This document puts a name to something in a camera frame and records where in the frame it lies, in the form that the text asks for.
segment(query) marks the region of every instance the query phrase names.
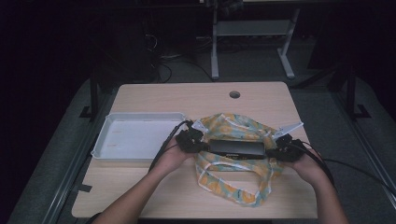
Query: dark background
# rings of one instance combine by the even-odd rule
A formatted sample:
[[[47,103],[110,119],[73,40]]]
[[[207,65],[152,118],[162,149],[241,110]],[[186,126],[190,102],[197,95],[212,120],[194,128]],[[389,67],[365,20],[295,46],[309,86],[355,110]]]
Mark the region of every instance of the dark background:
[[[124,7],[133,1],[116,3]],[[85,11],[87,7],[100,8]],[[3,86],[0,223],[7,221],[74,94],[92,73],[97,75],[103,90],[126,82],[150,82],[155,71],[149,64],[155,59],[144,52],[145,32],[155,33],[183,50],[196,35],[205,35],[211,29],[207,10],[194,13],[154,10],[156,22],[147,24],[146,10],[118,11],[103,16],[103,9],[109,7],[114,6],[106,1],[8,0],[0,3]],[[306,7],[295,35],[318,38],[312,67],[326,68],[343,55],[351,55],[350,62],[356,67],[357,75],[375,89],[379,102],[396,119],[393,14],[394,8],[385,0]],[[198,21],[197,15],[209,20]],[[125,32],[135,34],[135,42],[141,43],[141,48],[129,46],[125,51],[120,50],[126,41]],[[133,63],[122,63],[127,68],[114,64],[97,44],[115,52],[117,61]],[[128,50],[141,57],[134,57]],[[133,70],[135,76],[126,77],[125,70]]]

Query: plastic tray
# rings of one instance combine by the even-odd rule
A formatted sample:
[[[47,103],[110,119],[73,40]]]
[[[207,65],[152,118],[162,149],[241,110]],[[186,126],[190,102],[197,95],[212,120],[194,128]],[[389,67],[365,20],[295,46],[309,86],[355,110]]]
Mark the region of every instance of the plastic tray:
[[[97,160],[150,162],[183,120],[182,113],[109,114],[91,154]]]

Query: colorful fabric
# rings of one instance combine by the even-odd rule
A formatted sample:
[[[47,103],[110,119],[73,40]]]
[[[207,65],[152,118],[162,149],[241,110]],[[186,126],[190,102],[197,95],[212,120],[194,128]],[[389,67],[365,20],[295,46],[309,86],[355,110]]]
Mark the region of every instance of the colorful fabric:
[[[198,120],[205,127],[205,140],[229,140],[264,142],[265,148],[274,148],[276,143],[272,134],[276,130],[262,125],[248,117],[234,114],[217,114]],[[271,180],[282,173],[283,167],[275,159],[235,161],[226,157],[201,151],[195,156],[198,184],[223,198],[245,206],[259,206],[271,193]],[[248,192],[231,186],[225,180],[213,175],[211,171],[246,171],[261,177],[256,192]]]

